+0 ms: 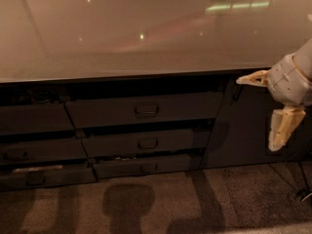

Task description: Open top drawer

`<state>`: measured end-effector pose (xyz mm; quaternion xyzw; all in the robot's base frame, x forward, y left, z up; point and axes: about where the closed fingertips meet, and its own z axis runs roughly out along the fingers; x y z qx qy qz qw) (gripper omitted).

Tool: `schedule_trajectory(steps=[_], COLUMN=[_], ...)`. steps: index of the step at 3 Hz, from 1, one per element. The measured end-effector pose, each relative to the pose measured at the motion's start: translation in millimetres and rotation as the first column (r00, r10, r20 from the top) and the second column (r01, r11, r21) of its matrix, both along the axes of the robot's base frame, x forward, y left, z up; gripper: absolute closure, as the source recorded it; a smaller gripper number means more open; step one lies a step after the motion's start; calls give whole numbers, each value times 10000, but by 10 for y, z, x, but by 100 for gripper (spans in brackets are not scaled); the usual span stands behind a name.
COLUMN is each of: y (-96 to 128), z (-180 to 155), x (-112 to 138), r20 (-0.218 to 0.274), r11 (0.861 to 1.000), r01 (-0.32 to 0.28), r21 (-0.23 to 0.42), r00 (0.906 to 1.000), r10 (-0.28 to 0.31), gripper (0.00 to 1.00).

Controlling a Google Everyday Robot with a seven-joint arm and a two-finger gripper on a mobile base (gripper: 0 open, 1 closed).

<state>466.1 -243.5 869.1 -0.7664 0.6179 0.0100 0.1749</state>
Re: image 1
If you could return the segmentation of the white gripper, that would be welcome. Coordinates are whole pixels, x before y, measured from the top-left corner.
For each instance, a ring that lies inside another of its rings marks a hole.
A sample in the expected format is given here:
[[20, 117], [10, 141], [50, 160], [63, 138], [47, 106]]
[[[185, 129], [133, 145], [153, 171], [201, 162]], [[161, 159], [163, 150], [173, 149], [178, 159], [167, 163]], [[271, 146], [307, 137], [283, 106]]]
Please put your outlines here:
[[286, 55], [269, 72], [259, 70], [241, 76], [237, 84], [266, 86], [272, 97], [284, 104], [272, 112], [268, 148], [275, 152], [286, 145], [294, 130], [304, 119], [305, 108], [312, 105], [311, 58], [298, 54]]

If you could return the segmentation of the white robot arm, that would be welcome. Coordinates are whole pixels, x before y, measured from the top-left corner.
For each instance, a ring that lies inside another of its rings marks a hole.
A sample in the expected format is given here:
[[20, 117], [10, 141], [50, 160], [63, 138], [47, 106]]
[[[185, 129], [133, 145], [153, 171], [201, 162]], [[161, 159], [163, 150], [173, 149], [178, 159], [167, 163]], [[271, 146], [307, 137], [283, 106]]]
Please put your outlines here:
[[305, 108], [312, 105], [312, 39], [269, 70], [241, 76], [236, 83], [266, 87], [273, 99], [284, 105], [273, 110], [268, 138], [268, 148], [280, 150], [304, 119]]

